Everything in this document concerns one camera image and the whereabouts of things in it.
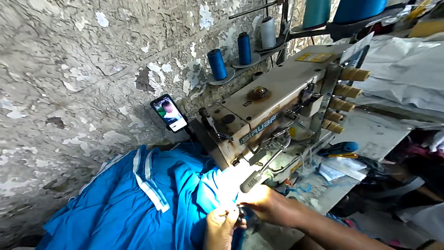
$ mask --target sewing machine knob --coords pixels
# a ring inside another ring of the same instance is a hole
[[[226,115],[224,117],[222,117],[222,123],[223,124],[230,124],[232,123],[234,120],[236,119],[236,117],[232,114]]]
[[[199,115],[202,117],[208,116],[208,110],[206,108],[200,108],[198,112],[199,112]]]
[[[256,87],[250,92],[250,98],[254,101],[262,100],[267,96],[268,89],[264,87]]]

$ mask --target teal thread spool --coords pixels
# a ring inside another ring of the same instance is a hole
[[[306,0],[303,29],[315,29],[327,25],[330,19],[331,0]]]

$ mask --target cable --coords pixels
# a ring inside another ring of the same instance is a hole
[[[265,9],[265,12],[266,12],[267,17],[268,17],[268,6],[267,6],[267,8]]]

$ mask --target blue garment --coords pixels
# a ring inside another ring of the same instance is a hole
[[[201,249],[218,195],[237,198],[218,189],[223,174],[206,171],[212,159],[201,149],[183,143],[150,152],[142,145],[117,156],[45,224],[36,249]],[[232,246],[240,249],[243,231],[235,234]]]

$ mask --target blue thread spool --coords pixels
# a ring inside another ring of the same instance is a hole
[[[215,48],[211,50],[207,53],[206,57],[208,57],[214,79],[216,81],[224,79],[226,77],[226,70],[220,49]]]
[[[320,28],[330,19],[330,0],[306,0],[303,29]]]
[[[379,15],[387,0],[341,0],[333,22],[348,24]]]
[[[242,32],[238,37],[239,64],[247,65],[251,63],[250,36],[247,32]]]

